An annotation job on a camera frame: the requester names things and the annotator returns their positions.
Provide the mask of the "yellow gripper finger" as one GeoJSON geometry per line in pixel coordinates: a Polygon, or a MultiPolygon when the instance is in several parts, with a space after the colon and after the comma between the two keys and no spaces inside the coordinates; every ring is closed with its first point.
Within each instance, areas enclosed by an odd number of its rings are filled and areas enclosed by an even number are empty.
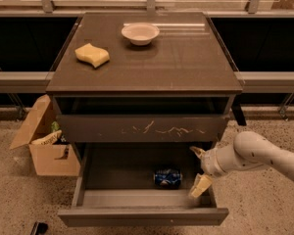
{"type": "Polygon", "coordinates": [[[203,159],[206,154],[206,151],[199,147],[191,146],[190,150],[196,155],[199,160],[203,159]]]}
{"type": "Polygon", "coordinates": [[[189,196],[199,198],[213,183],[211,176],[207,174],[197,174],[194,184],[190,189],[189,196]]]}

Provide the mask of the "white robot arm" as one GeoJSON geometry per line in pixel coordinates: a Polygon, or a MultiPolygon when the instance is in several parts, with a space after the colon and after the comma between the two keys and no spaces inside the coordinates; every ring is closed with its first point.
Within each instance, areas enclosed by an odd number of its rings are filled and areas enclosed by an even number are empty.
{"type": "Polygon", "coordinates": [[[294,182],[294,153],[272,144],[264,136],[244,131],[233,143],[204,151],[192,146],[191,151],[200,160],[203,174],[197,174],[189,196],[199,198],[213,183],[213,179],[232,171],[262,169],[270,166],[294,182]]]}

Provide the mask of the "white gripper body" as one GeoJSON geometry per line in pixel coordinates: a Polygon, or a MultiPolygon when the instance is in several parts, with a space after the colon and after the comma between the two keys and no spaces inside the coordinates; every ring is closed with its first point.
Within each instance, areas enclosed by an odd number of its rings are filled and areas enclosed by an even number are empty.
{"type": "Polygon", "coordinates": [[[217,159],[216,148],[203,153],[201,157],[201,168],[206,174],[212,177],[225,176],[225,172],[221,169],[221,166],[217,159]]]}

